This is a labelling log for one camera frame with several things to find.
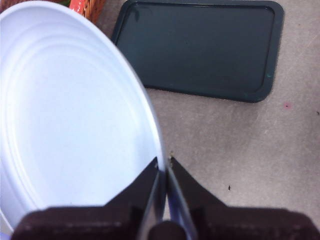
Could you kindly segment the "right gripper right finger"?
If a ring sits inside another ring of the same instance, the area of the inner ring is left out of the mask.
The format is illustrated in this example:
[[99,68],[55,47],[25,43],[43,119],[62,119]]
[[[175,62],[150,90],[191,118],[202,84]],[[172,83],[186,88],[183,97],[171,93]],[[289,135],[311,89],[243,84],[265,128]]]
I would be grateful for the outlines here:
[[305,214],[284,208],[228,206],[200,185],[174,158],[168,160],[171,219],[190,240],[318,240]]

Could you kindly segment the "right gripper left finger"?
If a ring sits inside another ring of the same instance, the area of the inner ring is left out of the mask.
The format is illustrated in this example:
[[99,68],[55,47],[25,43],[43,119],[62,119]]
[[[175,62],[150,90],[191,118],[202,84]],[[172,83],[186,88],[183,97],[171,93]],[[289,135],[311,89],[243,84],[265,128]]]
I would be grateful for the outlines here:
[[154,158],[103,206],[51,207],[27,214],[13,240],[144,240],[161,220],[161,180]]

